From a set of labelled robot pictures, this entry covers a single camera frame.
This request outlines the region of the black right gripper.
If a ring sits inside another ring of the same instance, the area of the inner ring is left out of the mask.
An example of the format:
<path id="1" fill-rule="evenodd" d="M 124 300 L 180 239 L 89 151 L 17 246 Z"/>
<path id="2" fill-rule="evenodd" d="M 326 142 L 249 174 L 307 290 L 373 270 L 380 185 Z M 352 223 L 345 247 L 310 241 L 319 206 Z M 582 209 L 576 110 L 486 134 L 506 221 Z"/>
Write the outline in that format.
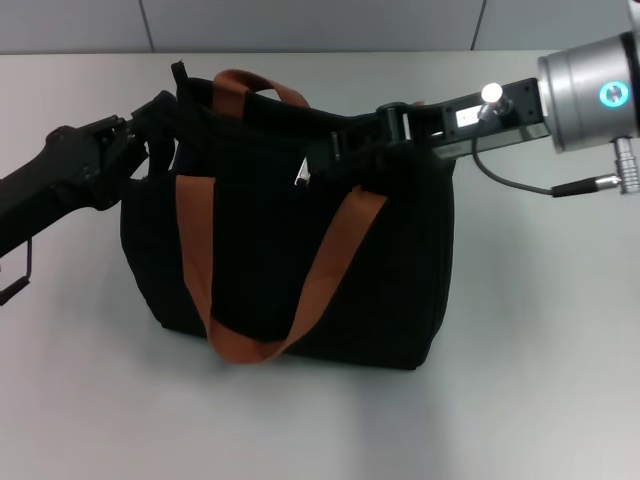
<path id="1" fill-rule="evenodd" d="M 425 146 L 440 159 L 457 159 L 548 136 L 534 78 L 490 83 L 474 94 L 437 104 L 391 103 L 378 108 L 390 146 Z M 336 131 L 307 146 L 313 181 L 353 176 L 386 142 L 376 113 L 348 117 Z"/>

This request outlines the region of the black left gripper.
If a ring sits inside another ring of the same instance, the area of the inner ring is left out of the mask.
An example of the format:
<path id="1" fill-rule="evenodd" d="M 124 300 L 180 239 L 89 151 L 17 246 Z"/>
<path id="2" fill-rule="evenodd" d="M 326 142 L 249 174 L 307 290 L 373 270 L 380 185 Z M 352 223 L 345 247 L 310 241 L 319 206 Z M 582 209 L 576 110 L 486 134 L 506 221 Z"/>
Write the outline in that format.
<path id="1" fill-rule="evenodd" d="M 166 170 L 167 141 L 120 134 L 173 134 L 178 123 L 176 97 L 161 91 L 129 119 L 113 115 L 49 133 L 35 158 L 0 179 L 0 258 L 75 210 L 111 207 L 145 160 L 149 175 Z"/>

